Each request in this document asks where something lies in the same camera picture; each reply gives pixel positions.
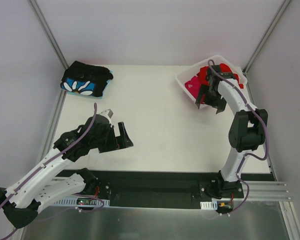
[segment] wall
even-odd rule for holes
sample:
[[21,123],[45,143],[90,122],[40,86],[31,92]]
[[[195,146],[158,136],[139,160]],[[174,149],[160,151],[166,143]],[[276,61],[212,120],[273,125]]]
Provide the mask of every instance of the wall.
[[300,0],[292,1],[248,72],[255,102],[269,113],[270,156],[300,220]]
[[0,0],[0,187],[38,160],[63,71],[27,1]]
[[245,67],[282,0],[38,0],[68,64]]

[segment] blue and white graphic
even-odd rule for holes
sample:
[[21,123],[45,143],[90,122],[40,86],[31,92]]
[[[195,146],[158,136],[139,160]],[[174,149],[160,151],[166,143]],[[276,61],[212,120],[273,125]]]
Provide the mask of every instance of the blue and white graphic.
[[61,88],[68,92],[91,96],[95,88],[95,84],[90,81],[81,82],[67,78],[66,81],[61,85]]

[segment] white table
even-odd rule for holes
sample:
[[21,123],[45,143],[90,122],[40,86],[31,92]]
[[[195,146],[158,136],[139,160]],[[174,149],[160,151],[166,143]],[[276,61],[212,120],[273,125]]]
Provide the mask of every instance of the white table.
[[[225,164],[233,114],[198,110],[175,81],[189,66],[106,65],[114,75],[102,99],[67,94],[54,140],[84,124],[94,112],[112,109],[119,135],[124,122],[133,147],[99,153],[93,149],[68,169],[108,171],[218,172]],[[262,146],[256,153],[264,155]],[[250,158],[243,173],[269,173],[267,161]]]

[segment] red cloth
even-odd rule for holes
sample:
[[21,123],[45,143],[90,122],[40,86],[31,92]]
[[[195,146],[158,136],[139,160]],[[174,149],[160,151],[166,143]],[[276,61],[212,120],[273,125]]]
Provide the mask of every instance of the red cloth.
[[[228,65],[221,63],[219,64],[220,69],[223,73],[228,73],[231,72],[231,69]],[[189,91],[189,93],[191,93],[191,95],[196,99],[199,93],[199,89],[201,87],[201,84],[209,86],[208,81],[206,80],[206,76],[207,76],[207,69],[209,68],[209,66],[204,66],[202,68],[200,68],[200,72],[198,72],[198,74],[196,76],[194,76],[193,78],[191,78],[191,80],[187,81],[184,86],[185,88]],[[237,80],[239,87],[241,89],[244,88],[244,85],[242,83],[239,83],[239,76],[238,74],[234,73],[234,77]],[[202,97],[202,101],[201,104],[204,103],[205,97]]]

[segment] plastic container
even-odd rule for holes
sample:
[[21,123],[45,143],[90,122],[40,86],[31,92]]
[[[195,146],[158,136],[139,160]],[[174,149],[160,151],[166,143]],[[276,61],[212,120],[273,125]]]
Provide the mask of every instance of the plastic container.
[[[209,57],[201,62],[196,63],[195,65],[192,65],[191,67],[189,67],[189,69],[178,73],[175,76],[175,80],[177,81],[177,83],[180,85],[180,87],[183,89],[183,91],[189,96],[189,98],[191,99],[191,101],[195,104],[196,103],[196,99],[194,96],[192,96],[192,94],[186,89],[185,87],[185,83],[188,82],[189,80],[191,80],[194,76],[196,76],[199,72],[200,69],[208,66],[208,60],[212,59],[214,60],[214,63],[216,65],[219,64],[226,64],[229,66],[229,68],[232,70],[233,73],[238,74],[239,76],[239,83],[246,85],[248,80],[247,78],[243,75],[243,73],[237,72],[235,69],[235,66],[233,66],[228,60],[226,60],[223,56],[220,55],[214,55],[212,57]],[[202,109],[204,107],[206,107],[206,104],[201,104],[199,109]]]

